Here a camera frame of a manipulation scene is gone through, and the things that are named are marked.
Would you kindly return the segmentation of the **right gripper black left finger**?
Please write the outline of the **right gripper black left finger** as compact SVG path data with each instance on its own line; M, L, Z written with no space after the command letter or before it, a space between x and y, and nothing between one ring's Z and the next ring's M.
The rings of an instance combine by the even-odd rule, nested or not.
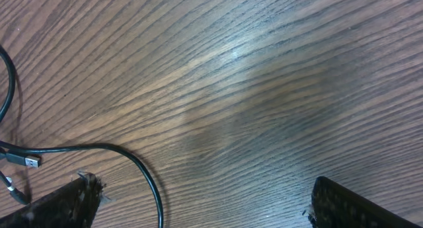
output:
M1 218L4 228L90 228L102 203L103 183L92 173Z

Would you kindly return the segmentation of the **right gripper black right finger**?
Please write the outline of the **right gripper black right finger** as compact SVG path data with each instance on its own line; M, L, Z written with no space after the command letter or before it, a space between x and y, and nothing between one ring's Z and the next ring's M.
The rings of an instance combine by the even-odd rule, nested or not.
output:
M311 193L313 228L422 228L325 177Z

